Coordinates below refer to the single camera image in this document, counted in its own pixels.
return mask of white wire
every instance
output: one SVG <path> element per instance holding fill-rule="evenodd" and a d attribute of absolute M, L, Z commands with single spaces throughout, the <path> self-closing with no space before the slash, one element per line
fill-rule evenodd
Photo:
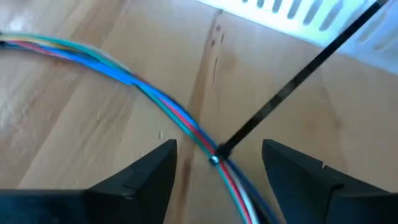
<path fill-rule="evenodd" d="M 251 223 L 252 224 L 260 224 L 258 217 L 257 217 L 257 213 L 254 210 L 253 204 L 251 203 L 251 200 L 248 196 L 248 194 L 246 193 L 246 191 L 244 190 L 241 181 L 239 180 L 239 178 L 236 176 L 235 172 L 229 167 L 228 164 L 226 164 L 226 167 L 229 171 L 229 174 L 231 174 L 232 179 L 235 181 L 236 187 L 238 188 L 239 193 L 242 196 L 243 202 L 246 205 L 246 208 L 248 209 L 249 212 L 249 216 L 251 219 Z"/>

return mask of wire bundle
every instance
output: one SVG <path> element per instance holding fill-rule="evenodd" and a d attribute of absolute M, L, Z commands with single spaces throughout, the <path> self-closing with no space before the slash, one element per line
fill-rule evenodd
<path fill-rule="evenodd" d="M 204 132 L 181 105 L 99 50 L 67 40 L 30 34 L 0 34 L 0 45 L 5 48 L 33 50 L 45 55 L 70 60 L 117 79 L 126 85 L 136 86 L 166 113 L 183 132 L 189 135 L 209 158 L 215 154 L 218 147 L 217 143 Z M 246 190 L 252 193 L 251 195 L 254 196 L 260 207 L 266 211 L 268 217 L 270 217 L 269 221 L 277 223 L 277 219 L 269 207 L 260 198 L 250 181 L 231 160 L 220 161 L 215 166 L 225 181 L 245 223 L 259 223 L 256 211 Z"/>

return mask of wooden table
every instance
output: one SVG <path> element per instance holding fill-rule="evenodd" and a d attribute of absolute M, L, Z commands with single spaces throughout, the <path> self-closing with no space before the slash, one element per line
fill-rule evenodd
<path fill-rule="evenodd" d="M 193 0 L 0 0 L 3 31 L 97 46 L 163 89 L 219 142 L 320 51 Z M 0 187 L 78 189 L 178 141 L 166 223 L 240 223 L 200 150 L 135 88 L 78 65 L 0 51 Z M 275 139 L 398 191 L 398 78 L 334 55 L 234 151 L 275 211 L 261 160 Z"/>

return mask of white plastic vent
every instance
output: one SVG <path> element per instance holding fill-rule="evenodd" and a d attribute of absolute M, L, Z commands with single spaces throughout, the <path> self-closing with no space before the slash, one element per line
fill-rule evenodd
<path fill-rule="evenodd" d="M 326 47 L 375 0 L 197 0 Z M 387 4 L 340 52 L 398 75 L 398 0 Z"/>

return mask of green wire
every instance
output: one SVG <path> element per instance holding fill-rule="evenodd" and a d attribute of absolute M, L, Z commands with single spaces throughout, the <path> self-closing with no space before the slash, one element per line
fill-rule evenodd
<path fill-rule="evenodd" d="M 242 218 L 243 222 L 246 223 L 246 220 L 244 218 L 245 216 L 244 216 L 243 208 L 238 206 L 239 205 L 239 200 L 238 200 L 237 196 L 234 194 L 234 191 L 232 190 L 232 186 L 229 185 L 228 180 L 226 179 L 226 176 L 224 175 L 223 170 L 221 170 L 221 167 L 220 167 L 219 164 L 217 164 L 216 168 L 218 170 L 218 173 L 220 173 L 221 178 L 224 180 L 225 185 L 227 186 L 227 188 L 229 190 L 229 194 L 232 195 L 232 198 L 233 198 L 233 200 L 235 202 L 235 205 L 237 206 L 238 211 L 241 214 L 241 218 Z"/>
<path fill-rule="evenodd" d="M 7 34 L 2 34 L 3 36 L 19 36 L 19 37 L 28 37 L 28 38 L 36 38 L 40 40 L 46 40 L 49 42 L 54 42 L 56 44 L 64 45 L 67 47 L 71 47 L 74 49 L 78 49 L 82 52 L 85 52 L 89 55 L 91 55 L 94 58 L 97 58 L 100 62 L 103 62 L 104 64 L 113 67 L 113 68 L 121 68 L 122 70 L 126 70 L 120 64 L 117 64 L 116 62 L 110 60 L 109 58 L 105 57 L 103 54 L 97 52 L 96 50 L 93 50 L 89 47 L 86 47 L 82 44 L 74 43 L 68 40 L 63 40 L 63 39 L 57 39 L 57 38 L 52 38 L 52 37 L 45 37 L 41 35 L 34 35 L 34 34 L 19 34 L 19 33 L 7 33 Z"/>
<path fill-rule="evenodd" d="M 205 154 L 210 157 L 211 154 L 206 149 L 206 147 L 203 145 L 203 143 L 192 133 L 191 130 L 189 130 L 180 120 L 178 117 L 176 117 L 164 104 L 161 102 L 157 97 L 149 93 L 145 88 L 139 87 L 139 89 L 147 95 L 158 107 L 161 108 L 161 110 L 172 120 L 174 123 L 179 126 L 185 134 L 191 137 L 191 139 L 205 152 Z"/>
<path fill-rule="evenodd" d="M 31 38 L 36 38 L 36 39 L 41 39 L 41 40 L 46 40 L 46 41 L 50 41 L 50 42 L 55 42 L 57 44 L 60 45 L 64 45 L 67 47 L 71 47 L 71 48 L 75 48 L 78 49 L 84 53 L 87 53 L 89 55 L 91 55 L 94 58 L 97 58 L 100 62 L 103 62 L 104 64 L 113 67 L 113 68 L 118 68 L 118 69 L 122 69 L 122 70 L 126 70 L 125 68 L 123 68 L 122 66 L 120 66 L 119 64 L 117 64 L 116 62 L 110 60 L 107 57 L 102 56 L 102 54 L 98 53 L 97 51 L 90 49 L 88 47 L 85 47 L 84 45 L 81 44 L 77 44 L 74 42 L 70 42 L 67 40 L 62 40 L 62 39 L 56 39 L 56 38 L 51 38 L 51 37 L 44 37 L 44 36 L 40 36 L 40 35 L 33 35 L 33 34 L 9 34 L 9 35 L 16 35 L 16 36 L 21 36 L 21 37 L 31 37 Z M 204 146 L 204 144 L 192 133 L 191 130 L 189 130 L 164 104 L 163 102 L 161 102 L 157 97 L 155 97 L 154 95 L 152 95 L 150 93 L 150 91 L 148 89 L 146 89 L 145 87 L 138 87 L 138 89 L 140 89 L 145 95 L 147 95 L 159 108 L 161 108 L 161 110 L 172 120 L 174 121 L 175 124 L 177 124 L 177 126 L 179 126 L 181 128 L 181 130 L 183 132 L 185 132 L 185 134 L 187 134 L 188 136 L 191 137 L 191 139 L 202 149 L 202 151 L 208 156 L 211 157 L 211 154 L 209 152 L 209 150 Z M 241 217 L 244 217 L 244 212 L 243 209 L 238 206 L 239 205 L 239 201 L 237 196 L 234 194 L 232 187 L 230 186 L 225 174 L 223 173 L 221 167 L 219 164 L 217 164 L 216 166 L 218 172 L 220 173 L 220 176 L 223 178 L 230 194 L 232 195 L 233 200 L 235 201 L 235 204 L 241 214 Z"/>
<path fill-rule="evenodd" d="M 154 95 L 148 93 L 148 91 L 145 91 L 145 88 L 140 88 L 141 91 L 147 95 L 157 106 L 159 106 L 163 112 L 169 116 L 169 118 L 174 121 L 181 129 L 183 132 L 185 132 L 185 134 L 187 134 L 188 136 L 190 136 L 192 138 L 192 140 L 199 145 L 199 147 L 203 150 L 203 152 L 205 152 L 205 154 L 210 157 L 211 154 L 209 153 L 208 149 L 206 149 L 206 147 L 203 145 L 203 143 L 192 133 L 192 131 L 190 131 L 158 98 L 156 98 Z M 225 174 L 223 173 L 223 171 L 221 170 L 221 167 L 219 164 L 217 164 L 216 166 L 217 171 L 220 173 L 221 178 L 224 180 L 230 194 L 232 195 L 232 198 L 235 202 L 235 205 L 237 206 L 239 213 L 241 214 L 241 217 L 243 219 L 243 221 L 245 222 L 244 217 L 244 212 L 243 212 L 243 208 L 241 208 L 239 205 L 239 200 L 237 198 L 237 196 L 234 194 L 233 190 L 232 190 L 232 186 L 230 186 Z"/>

